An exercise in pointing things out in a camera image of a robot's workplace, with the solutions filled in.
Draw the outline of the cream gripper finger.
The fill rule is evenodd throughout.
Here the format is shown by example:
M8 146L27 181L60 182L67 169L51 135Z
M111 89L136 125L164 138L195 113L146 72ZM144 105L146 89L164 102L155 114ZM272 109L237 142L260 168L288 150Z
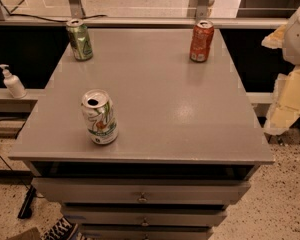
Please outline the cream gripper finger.
M286 24L278 27L274 32L266 36L261 45L270 49L281 49L283 47Z
M270 135L281 135L300 117L300 66L288 75L278 75L272 99L263 130Z

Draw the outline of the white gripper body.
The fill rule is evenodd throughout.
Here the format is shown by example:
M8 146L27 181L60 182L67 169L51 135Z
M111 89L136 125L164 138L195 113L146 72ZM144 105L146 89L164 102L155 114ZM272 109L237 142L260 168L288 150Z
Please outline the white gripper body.
M287 22L282 51L286 61L300 65L300 7Z

